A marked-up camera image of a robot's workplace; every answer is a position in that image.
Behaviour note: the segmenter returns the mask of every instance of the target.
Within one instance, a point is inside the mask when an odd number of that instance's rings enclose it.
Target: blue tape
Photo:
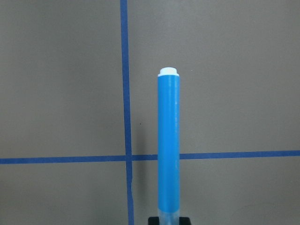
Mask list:
[[[149,161],[149,160],[157,160],[157,155],[133,155],[132,161]]]
[[[260,157],[287,157],[287,156],[300,156],[300,150],[190,153],[190,154],[180,154],[180,159],[260,158]]]
[[[125,160],[126,160],[125,156],[0,158],[0,164],[119,162]]]
[[[127,0],[120,0],[120,17],[121,17],[121,49],[122,49],[128,225],[134,225],[134,206],[133,206],[133,197],[132,197],[132,151],[131,151],[131,125],[130,125]]]
[[[217,153],[186,153],[180,154],[180,159],[210,159],[210,158],[261,158],[261,157],[296,157],[300,150],[288,151],[245,151],[245,152],[217,152]],[[154,161],[157,155],[132,155],[131,160],[124,156],[74,156],[74,157],[34,157],[34,158],[0,158],[0,164],[39,164],[39,163],[89,163],[89,162],[130,162]],[[129,166],[130,180],[132,167]]]

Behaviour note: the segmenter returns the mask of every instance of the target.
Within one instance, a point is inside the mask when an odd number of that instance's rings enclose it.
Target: wall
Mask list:
[[[180,163],[181,214],[297,225],[299,10],[296,0],[128,0],[125,146],[120,2],[2,1],[0,224],[147,224],[156,75],[174,66],[181,153],[194,158]]]

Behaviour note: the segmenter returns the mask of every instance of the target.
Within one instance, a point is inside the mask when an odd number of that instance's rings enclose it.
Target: black stand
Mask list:
[[[148,225],[159,225],[158,217],[149,217]],[[192,225],[188,217],[179,217],[179,225]]]

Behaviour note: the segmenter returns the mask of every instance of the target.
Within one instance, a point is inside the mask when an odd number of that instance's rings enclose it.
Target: blue cylinder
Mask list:
[[[158,75],[158,211],[180,208],[180,77],[163,68]]]

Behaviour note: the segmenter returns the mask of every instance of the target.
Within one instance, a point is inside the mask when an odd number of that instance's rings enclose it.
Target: white plastic cap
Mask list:
[[[165,67],[162,68],[160,70],[160,74],[158,76],[164,76],[164,75],[175,75],[175,76],[179,76],[179,74],[177,73],[177,69],[173,68],[173,67]]]

